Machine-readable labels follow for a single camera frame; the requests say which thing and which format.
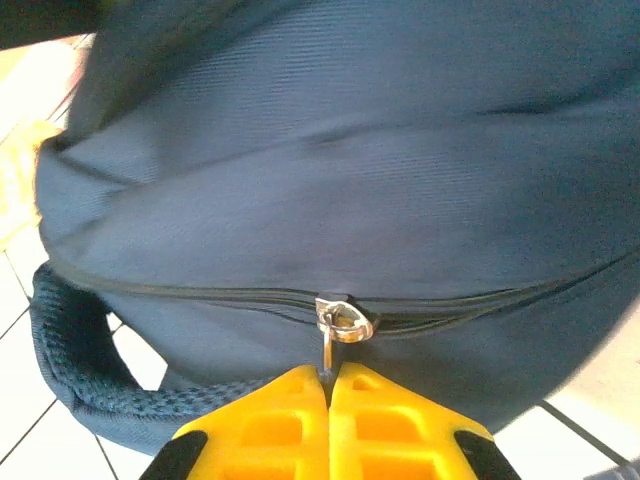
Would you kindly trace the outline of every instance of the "carry handle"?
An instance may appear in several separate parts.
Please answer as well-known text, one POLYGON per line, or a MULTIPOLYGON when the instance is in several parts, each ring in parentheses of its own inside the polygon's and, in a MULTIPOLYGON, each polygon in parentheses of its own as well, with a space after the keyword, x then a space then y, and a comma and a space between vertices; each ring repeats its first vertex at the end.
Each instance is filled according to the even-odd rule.
POLYGON ((106 315, 92 292, 74 288, 48 264, 33 278, 32 336, 42 376, 85 427, 155 455, 175 432, 272 378, 182 390, 144 390, 120 358, 106 315))

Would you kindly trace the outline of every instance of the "navy blue backpack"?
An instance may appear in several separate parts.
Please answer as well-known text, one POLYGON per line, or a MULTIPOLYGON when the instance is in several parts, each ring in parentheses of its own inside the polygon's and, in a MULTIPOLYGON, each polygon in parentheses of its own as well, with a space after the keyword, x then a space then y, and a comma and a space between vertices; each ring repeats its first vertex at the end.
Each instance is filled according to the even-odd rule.
POLYGON ((636 0, 132 0, 37 169, 38 361, 93 432, 155 453, 355 361, 496 431, 640 289, 636 0), (115 312, 167 362, 144 391, 115 312))

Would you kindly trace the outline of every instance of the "floor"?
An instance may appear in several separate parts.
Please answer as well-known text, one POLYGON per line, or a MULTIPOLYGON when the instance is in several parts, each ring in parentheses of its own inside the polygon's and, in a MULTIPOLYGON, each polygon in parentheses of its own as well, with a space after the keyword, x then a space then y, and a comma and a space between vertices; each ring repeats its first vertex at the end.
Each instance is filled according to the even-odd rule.
MULTIPOLYGON (((35 229, 0 253, 0 478, 137 480, 150 457, 92 435, 40 377, 28 298, 31 276, 46 258, 35 229)), ((116 318, 110 324, 134 376, 145 388, 157 388, 166 367, 162 359, 116 318)), ((640 457, 638 338, 640 310, 634 307, 575 378, 496 436, 523 480, 582 479, 612 468, 609 457, 640 457), (566 426, 571 421, 582 427, 582 436, 566 426)))

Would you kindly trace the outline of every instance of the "yellow plastic part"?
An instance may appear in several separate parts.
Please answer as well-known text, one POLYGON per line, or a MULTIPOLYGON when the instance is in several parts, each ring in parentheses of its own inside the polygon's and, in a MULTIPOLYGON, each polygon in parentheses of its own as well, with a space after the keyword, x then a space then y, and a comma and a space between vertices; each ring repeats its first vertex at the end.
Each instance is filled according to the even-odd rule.
POLYGON ((189 480, 476 480, 454 439, 480 424, 358 364, 345 364, 331 407, 316 369, 298 367, 185 425, 208 442, 189 480))
POLYGON ((329 411, 330 478, 476 480, 453 437, 459 430, 493 440, 473 420, 362 365, 345 364, 329 411))
POLYGON ((327 480, 327 403, 315 367, 285 373, 182 427, 209 439, 189 480, 327 480))

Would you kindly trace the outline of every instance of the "zipper pull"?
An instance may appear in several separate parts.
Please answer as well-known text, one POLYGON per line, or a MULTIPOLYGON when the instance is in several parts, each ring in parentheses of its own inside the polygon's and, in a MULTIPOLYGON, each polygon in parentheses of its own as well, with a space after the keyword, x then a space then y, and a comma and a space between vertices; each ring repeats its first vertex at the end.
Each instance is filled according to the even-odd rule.
POLYGON ((375 330, 369 319, 348 300, 349 297, 345 295, 323 295, 316 298, 318 329, 323 334, 322 371, 318 376, 324 388, 327 406, 331 404, 331 394, 337 378, 333 342, 364 342, 373 336, 375 330))

